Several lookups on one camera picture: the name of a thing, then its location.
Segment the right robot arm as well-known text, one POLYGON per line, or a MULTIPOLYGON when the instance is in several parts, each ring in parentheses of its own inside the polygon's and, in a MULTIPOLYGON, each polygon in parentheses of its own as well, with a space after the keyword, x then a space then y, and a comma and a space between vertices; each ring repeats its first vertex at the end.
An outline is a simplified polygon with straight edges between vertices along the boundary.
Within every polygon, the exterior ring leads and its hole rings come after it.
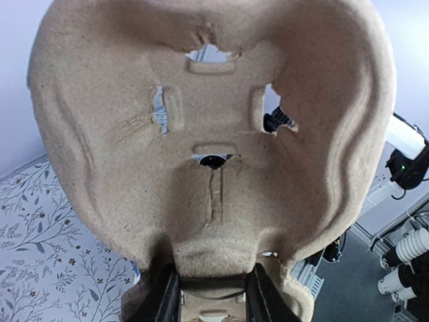
POLYGON ((385 164, 390 182, 406 194, 428 181, 428 139, 416 124, 394 113, 389 119, 386 142, 393 147, 385 164))

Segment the brown cardboard cup carrier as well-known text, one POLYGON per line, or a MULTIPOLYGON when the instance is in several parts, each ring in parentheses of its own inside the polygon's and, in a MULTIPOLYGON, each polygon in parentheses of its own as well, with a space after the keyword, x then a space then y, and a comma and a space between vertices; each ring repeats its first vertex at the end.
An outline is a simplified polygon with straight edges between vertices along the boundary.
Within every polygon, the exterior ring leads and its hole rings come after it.
POLYGON ((244 320, 272 251, 310 321, 292 268, 358 218, 396 70, 370 1, 54 1, 27 85, 76 214, 142 270, 174 263, 185 320, 244 320))

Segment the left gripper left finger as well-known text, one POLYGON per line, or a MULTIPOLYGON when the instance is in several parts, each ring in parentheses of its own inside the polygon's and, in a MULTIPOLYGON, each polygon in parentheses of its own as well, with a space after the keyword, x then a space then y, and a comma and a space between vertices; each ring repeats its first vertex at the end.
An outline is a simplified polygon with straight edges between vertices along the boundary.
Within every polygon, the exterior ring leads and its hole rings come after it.
POLYGON ((139 282, 121 297, 120 320, 181 320, 180 283, 173 264, 166 264, 155 280, 140 274, 139 282))

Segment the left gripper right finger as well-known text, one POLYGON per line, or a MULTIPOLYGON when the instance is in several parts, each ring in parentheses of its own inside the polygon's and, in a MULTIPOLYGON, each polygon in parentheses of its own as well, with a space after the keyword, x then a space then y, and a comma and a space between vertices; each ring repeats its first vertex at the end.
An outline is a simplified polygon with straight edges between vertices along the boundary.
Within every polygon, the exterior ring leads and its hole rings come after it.
POLYGON ((260 263, 247 275, 246 321, 301 322, 260 263))

